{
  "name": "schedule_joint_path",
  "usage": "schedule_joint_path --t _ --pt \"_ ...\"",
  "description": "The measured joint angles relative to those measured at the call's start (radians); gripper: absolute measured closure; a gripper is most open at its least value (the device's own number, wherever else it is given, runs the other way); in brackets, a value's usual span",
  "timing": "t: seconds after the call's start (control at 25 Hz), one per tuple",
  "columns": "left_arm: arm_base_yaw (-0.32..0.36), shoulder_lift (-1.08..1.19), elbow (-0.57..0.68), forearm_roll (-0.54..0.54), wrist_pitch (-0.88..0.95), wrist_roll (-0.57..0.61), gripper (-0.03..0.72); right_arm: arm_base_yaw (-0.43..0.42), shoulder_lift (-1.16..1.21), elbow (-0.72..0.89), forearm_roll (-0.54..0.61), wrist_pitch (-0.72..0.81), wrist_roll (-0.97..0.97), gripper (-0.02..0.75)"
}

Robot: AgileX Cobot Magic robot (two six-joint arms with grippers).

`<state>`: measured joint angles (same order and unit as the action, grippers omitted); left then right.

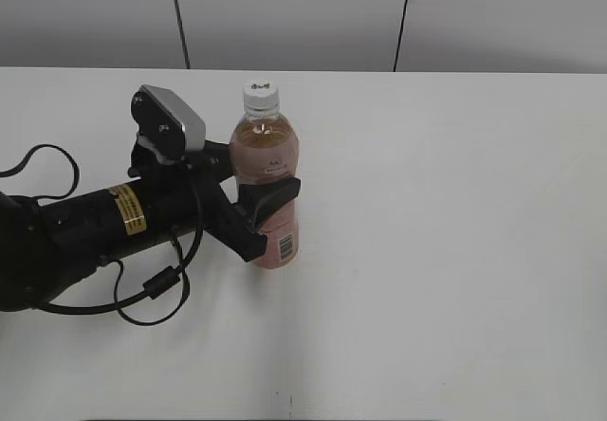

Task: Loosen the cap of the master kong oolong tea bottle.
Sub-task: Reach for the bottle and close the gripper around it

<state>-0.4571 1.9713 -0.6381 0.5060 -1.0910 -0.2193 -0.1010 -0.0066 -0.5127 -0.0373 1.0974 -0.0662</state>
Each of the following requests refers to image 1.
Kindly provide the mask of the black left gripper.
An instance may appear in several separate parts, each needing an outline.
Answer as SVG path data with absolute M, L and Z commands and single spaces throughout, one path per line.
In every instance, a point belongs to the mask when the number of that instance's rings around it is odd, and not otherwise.
M 221 187 L 222 181 L 233 177 L 230 146 L 211 140 L 205 141 L 202 152 L 174 165 L 160 165 L 150 151 L 135 143 L 128 174 L 143 208 L 145 239 L 157 245 L 173 234 L 202 229 L 246 262 L 262 256 L 267 247 L 267 238 L 252 229 L 260 229 L 301 189 L 297 177 L 240 184 L 238 205 L 243 217 Z

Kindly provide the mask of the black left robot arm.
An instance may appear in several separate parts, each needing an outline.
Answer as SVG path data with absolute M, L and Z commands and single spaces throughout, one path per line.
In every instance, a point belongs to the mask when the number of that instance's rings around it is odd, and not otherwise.
M 208 142 L 194 156 L 161 161 L 136 144 L 129 181 L 83 195 L 3 195 L 1 198 L 1 308 L 39 309 L 59 315 L 112 312 L 154 299 L 185 282 L 186 271 L 205 235 L 250 262 L 262 256 L 268 239 L 262 226 L 300 193 L 287 176 L 243 185 L 231 202 L 222 189 L 233 175 L 226 144 Z M 176 265 L 145 282 L 128 298 L 95 306 L 64 306 L 56 299 L 102 266 L 191 234 Z

